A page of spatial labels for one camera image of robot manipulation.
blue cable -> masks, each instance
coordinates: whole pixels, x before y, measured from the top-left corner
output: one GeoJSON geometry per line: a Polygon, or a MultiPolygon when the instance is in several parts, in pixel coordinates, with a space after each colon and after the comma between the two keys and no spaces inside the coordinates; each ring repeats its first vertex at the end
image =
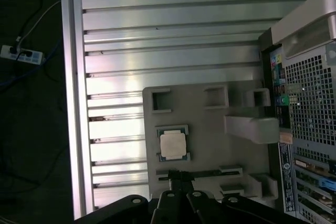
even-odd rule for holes
{"type": "Polygon", "coordinates": [[[14,82],[14,81],[20,80],[20,79],[22,79],[22,78],[25,78],[25,77],[30,76],[31,74],[35,73],[35,72],[36,72],[37,70],[39,70],[45,63],[47,63],[48,60],[50,60],[50,59],[53,57],[53,55],[54,55],[54,53],[56,52],[57,48],[59,47],[60,43],[61,43],[61,39],[58,40],[58,42],[56,43],[56,46],[55,46],[55,47],[51,50],[51,52],[48,54],[48,56],[46,57],[45,61],[42,62],[40,65],[38,65],[36,68],[32,69],[31,71],[26,72],[25,74],[23,74],[23,75],[21,75],[21,76],[15,77],[15,78],[13,78],[13,79],[11,79],[11,80],[8,80],[8,81],[5,81],[5,82],[0,82],[0,86],[6,86],[6,85],[9,85],[9,84],[11,84],[11,83],[14,82]]]}

metal mesh grille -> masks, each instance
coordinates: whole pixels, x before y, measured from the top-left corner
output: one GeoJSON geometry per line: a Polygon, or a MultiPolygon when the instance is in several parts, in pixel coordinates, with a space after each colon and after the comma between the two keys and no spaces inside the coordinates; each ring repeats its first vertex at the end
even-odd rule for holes
{"type": "Polygon", "coordinates": [[[314,160],[317,160],[323,163],[328,163],[328,160],[330,159],[329,155],[327,154],[322,154],[320,152],[315,152],[315,151],[311,151],[311,150],[300,148],[300,147],[296,148],[296,153],[300,156],[314,159],[314,160]]]}
{"type": "Polygon", "coordinates": [[[286,67],[293,137],[335,145],[336,114],[331,69],[315,56],[286,67]]]}
{"type": "Polygon", "coordinates": [[[309,220],[311,223],[313,224],[320,224],[322,223],[321,221],[319,221],[317,218],[315,218],[314,215],[312,215],[310,212],[306,211],[305,209],[301,210],[301,214],[307,219],[309,220]]]}

white cable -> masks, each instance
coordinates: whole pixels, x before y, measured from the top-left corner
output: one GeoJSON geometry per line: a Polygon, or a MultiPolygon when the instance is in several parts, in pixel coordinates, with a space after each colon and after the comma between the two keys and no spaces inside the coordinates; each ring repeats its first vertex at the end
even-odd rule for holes
{"type": "Polygon", "coordinates": [[[44,15],[46,15],[55,5],[61,3],[61,1],[57,1],[56,3],[52,4],[42,15],[41,17],[38,19],[38,21],[36,21],[35,25],[29,30],[29,32],[27,32],[27,34],[25,36],[23,36],[20,39],[19,44],[17,45],[17,51],[20,52],[21,50],[21,44],[22,42],[25,40],[25,38],[28,37],[28,35],[35,29],[35,27],[38,25],[38,23],[40,23],[40,21],[42,20],[42,18],[44,17],[44,15]]]}
{"type": "Polygon", "coordinates": [[[2,219],[0,219],[0,223],[10,224],[9,222],[6,222],[6,221],[4,221],[4,220],[2,220],[2,219]]]}
{"type": "Polygon", "coordinates": [[[2,221],[4,221],[4,222],[6,222],[6,223],[12,223],[12,224],[18,224],[17,222],[14,222],[14,221],[12,221],[12,220],[8,220],[8,219],[6,219],[5,217],[2,217],[2,216],[0,216],[0,220],[2,220],[2,221]]]}

power strip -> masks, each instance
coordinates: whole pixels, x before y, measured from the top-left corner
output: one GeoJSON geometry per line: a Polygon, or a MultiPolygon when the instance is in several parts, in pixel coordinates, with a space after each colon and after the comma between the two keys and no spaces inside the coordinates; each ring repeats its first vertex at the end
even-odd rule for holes
{"type": "MultiPolygon", "coordinates": [[[[1,49],[0,57],[5,58],[5,59],[10,59],[10,60],[16,60],[19,52],[17,54],[11,54],[10,48],[11,46],[3,45],[1,49]]],[[[27,57],[25,54],[20,55],[17,61],[26,62],[30,64],[35,64],[35,65],[40,65],[43,62],[44,57],[43,57],[42,52],[32,51],[32,50],[24,49],[24,48],[22,48],[21,51],[30,51],[32,52],[32,55],[30,57],[27,57]]]]}

ribbed metal panel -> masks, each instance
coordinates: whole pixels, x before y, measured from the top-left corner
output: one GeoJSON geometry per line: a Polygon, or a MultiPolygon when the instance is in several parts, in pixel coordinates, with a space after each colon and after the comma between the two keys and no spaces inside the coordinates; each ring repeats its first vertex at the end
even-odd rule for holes
{"type": "Polygon", "coordinates": [[[146,159],[143,88],[262,79],[256,39],[303,1],[73,0],[81,215],[131,192],[149,197],[145,170],[116,172],[146,159]],[[104,174],[92,178],[91,164],[104,174]]]}

